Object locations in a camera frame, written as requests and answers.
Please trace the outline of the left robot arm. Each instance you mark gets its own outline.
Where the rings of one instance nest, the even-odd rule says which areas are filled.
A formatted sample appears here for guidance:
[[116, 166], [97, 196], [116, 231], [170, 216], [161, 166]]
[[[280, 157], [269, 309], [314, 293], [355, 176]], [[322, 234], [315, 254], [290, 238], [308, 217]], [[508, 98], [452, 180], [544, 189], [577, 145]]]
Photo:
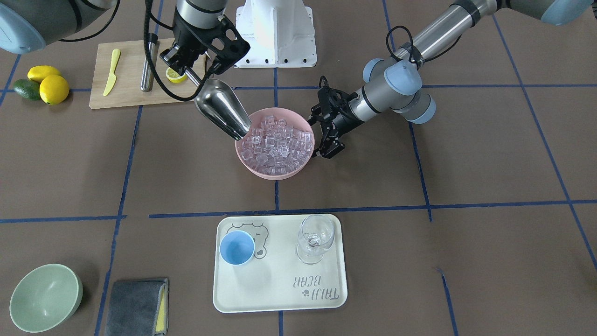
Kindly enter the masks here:
[[320, 77], [318, 100], [308, 119], [319, 124], [322, 138], [314, 157], [330, 159], [345, 149], [341, 136], [386, 110], [413, 124], [429, 121], [436, 112], [435, 100], [422, 89], [419, 70], [458, 43], [462, 34], [483, 17], [511, 9], [544, 23], [561, 26], [578, 18], [590, 0], [454, 0], [441, 15], [387, 59], [372, 59], [364, 67], [364, 85], [353, 93], [333, 89]]

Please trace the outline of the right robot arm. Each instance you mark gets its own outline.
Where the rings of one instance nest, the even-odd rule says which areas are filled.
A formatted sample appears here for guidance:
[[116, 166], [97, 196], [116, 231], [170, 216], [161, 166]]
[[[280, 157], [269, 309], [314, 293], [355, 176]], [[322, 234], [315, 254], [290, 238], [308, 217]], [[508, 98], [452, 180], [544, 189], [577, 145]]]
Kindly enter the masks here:
[[[116, 5], [115, 0], [3, 0], [1, 47], [24, 55], [67, 41]], [[225, 0], [178, 0], [174, 42], [160, 54], [161, 59], [181, 75], [208, 51], [215, 54], [211, 74], [222, 74], [245, 57], [250, 45], [224, 15], [226, 6]]]

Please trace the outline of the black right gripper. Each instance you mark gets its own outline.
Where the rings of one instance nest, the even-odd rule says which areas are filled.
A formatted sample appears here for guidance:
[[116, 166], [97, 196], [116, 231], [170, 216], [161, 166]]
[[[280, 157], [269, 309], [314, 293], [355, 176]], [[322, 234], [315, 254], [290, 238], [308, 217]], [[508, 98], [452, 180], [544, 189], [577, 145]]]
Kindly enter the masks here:
[[200, 55], [205, 56], [205, 74], [221, 75], [250, 50], [250, 44], [239, 34], [225, 15], [216, 19], [212, 28], [197, 28], [174, 15], [174, 42], [160, 52], [160, 59], [178, 75], [186, 74]]

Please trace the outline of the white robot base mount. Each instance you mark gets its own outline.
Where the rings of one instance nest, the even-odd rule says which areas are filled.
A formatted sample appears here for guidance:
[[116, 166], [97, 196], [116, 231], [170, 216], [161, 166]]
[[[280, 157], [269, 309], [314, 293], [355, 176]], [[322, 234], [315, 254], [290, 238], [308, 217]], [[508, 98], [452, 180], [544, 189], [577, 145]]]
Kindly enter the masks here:
[[246, 0], [236, 28], [250, 45], [236, 68], [310, 68], [317, 64], [311, 7], [302, 0]]

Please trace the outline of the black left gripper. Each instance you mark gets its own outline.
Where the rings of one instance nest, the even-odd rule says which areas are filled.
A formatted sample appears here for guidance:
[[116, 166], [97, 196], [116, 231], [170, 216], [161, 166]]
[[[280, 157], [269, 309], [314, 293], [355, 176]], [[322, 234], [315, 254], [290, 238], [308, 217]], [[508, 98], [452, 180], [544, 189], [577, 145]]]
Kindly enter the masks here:
[[350, 102], [359, 95], [333, 89], [326, 77], [320, 77], [317, 95], [319, 103], [311, 108], [308, 123], [310, 126], [320, 123], [322, 128], [329, 126], [330, 131], [322, 130], [323, 135], [319, 146], [313, 151], [313, 157], [332, 159], [346, 147], [341, 136], [362, 125], [350, 106]]

